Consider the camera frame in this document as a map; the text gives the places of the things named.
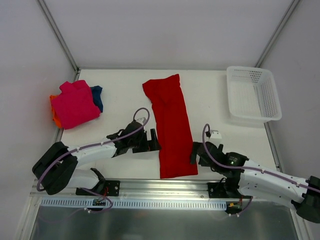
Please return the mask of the red t shirt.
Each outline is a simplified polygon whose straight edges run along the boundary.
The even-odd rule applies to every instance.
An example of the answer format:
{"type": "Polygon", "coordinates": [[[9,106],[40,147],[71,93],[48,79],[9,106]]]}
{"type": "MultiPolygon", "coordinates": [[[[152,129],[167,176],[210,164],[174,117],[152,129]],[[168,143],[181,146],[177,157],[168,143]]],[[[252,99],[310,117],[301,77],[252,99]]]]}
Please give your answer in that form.
{"type": "Polygon", "coordinates": [[[197,175],[197,165],[190,162],[193,138],[180,75],[150,79],[142,84],[142,88],[151,102],[158,142],[161,146],[160,178],[197,175]]]}

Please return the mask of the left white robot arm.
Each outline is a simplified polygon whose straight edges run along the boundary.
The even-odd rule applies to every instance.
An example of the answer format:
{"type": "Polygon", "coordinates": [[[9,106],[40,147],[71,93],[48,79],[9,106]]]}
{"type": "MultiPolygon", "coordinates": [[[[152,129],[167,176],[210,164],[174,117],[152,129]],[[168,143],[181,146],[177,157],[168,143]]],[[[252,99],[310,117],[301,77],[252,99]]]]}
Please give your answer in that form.
{"type": "Polygon", "coordinates": [[[105,196],[110,191],[106,178],[96,168],[80,169],[80,166],[102,159],[112,159],[126,154],[159,151],[155,129],[150,130],[147,138],[143,120],[133,120],[126,128],[109,134],[100,143],[91,143],[80,147],[55,142],[32,167],[32,173],[38,180],[37,190],[55,195],[65,188],[76,189],[78,196],[105,196]]]}

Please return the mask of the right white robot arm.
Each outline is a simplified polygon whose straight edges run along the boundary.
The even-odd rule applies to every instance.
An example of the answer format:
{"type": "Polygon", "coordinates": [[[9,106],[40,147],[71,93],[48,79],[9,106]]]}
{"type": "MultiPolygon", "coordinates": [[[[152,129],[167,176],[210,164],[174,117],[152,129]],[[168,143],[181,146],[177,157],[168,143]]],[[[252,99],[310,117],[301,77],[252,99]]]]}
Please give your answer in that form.
{"type": "Polygon", "coordinates": [[[304,220],[320,222],[320,179],[301,178],[264,168],[247,156],[223,153],[223,145],[194,142],[190,156],[199,163],[223,175],[217,184],[209,184],[208,192],[216,198],[253,197],[268,200],[289,209],[304,220]]]}

